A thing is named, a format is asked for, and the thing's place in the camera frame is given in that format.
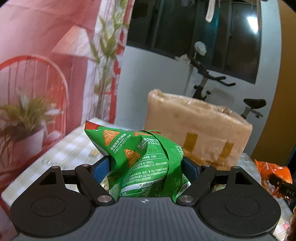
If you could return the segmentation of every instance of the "orange snack bag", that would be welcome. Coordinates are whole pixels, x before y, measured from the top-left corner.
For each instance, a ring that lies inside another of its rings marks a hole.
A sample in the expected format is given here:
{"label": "orange snack bag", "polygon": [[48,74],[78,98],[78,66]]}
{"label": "orange snack bag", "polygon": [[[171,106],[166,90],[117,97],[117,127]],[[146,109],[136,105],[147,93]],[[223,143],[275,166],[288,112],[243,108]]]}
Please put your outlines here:
{"label": "orange snack bag", "polygon": [[290,202],[290,198],[279,193],[279,188],[270,184],[269,177],[274,173],[277,177],[284,180],[287,183],[292,184],[292,176],[290,170],[287,167],[281,167],[274,163],[268,163],[255,160],[256,166],[261,175],[261,185],[274,197],[285,198]]}

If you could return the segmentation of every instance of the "tortilla chip picture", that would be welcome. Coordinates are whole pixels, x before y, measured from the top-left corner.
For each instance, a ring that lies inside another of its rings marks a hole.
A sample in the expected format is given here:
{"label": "tortilla chip picture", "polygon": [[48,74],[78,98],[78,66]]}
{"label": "tortilla chip picture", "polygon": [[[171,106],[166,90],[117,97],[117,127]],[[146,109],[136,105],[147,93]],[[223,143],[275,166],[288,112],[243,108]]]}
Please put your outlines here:
{"label": "tortilla chip picture", "polygon": [[128,160],[128,167],[131,168],[135,161],[140,157],[140,154],[130,149],[124,149],[124,153]]}
{"label": "tortilla chip picture", "polygon": [[110,142],[119,134],[118,131],[104,130],[105,145],[108,146]]}
{"label": "tortilla chip picture", "polygon": [[133,134],[136,136],[138,135],[142,135],[142,136],[151,136],[150,134],[146,133],[146,132],[140,132],[140,131],[134,131]]}

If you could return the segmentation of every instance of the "checkered tablecloth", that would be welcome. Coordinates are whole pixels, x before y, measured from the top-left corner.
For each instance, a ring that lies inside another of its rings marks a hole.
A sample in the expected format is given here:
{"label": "checkered tablecloth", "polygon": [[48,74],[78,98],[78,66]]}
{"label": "checkered tablecloth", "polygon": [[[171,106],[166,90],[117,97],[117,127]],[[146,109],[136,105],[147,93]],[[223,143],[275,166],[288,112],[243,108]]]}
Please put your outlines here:
{"label": "checkered tablecloth", "polygon": [[[121,128],[97,118],[90,121],[102,126]],[[10,207],[15,199],[51,166],[60,166],[62,170],[68,170],[74,169],[83,163],[94,164],[102,157],[101,154],[93,155],[94,150],[96,148],[85,134],[84,125],[76,128],[19,175],[2,193],[1,198]],[[247,154],[242,154],[237,165],[248,172],[257,182],[261,183],[257,167]],[[78,191],[76,185],[67,185],[67,188]],[[277,201],[281,206],[281,219],[274,236],[278,240],[284,240],[292,213],[284,200],[277,199]]]}

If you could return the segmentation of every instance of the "metal screw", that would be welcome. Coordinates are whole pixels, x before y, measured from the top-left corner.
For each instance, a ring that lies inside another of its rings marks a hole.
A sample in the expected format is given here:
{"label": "metal screw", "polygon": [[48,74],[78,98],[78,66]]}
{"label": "metal screw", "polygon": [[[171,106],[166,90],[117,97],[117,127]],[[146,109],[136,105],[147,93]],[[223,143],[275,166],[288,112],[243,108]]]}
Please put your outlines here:
{"label": "metal screw", "polygon": [[181,197],[179,197],[179,201],[181,202],[192,202],[193,201],[193,197],[189,196],[189,195],[183,195]]}
{"label": "metal screw", "polygon": [[112,201],[112,197],[108,195],[102,195],[98,197],[98,201],[102,203],[107,203]]}

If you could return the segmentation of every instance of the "ribbed gray surface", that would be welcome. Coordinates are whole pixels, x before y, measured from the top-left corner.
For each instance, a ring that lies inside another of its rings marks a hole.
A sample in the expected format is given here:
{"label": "ribbed gray surface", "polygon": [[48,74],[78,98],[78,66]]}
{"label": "ribbed gray surface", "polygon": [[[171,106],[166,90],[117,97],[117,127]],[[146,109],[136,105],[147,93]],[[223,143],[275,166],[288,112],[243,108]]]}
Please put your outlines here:
{"label": "ribbed gray surface", "polygon": [[[39,241],[20,234],[14,241]],[[99,207],[76,231],[50,241],[232,241],[208,228],[190,207],[170,198],[122,197],[112,206]],[[275,241],[272,235],[251,239]]]}

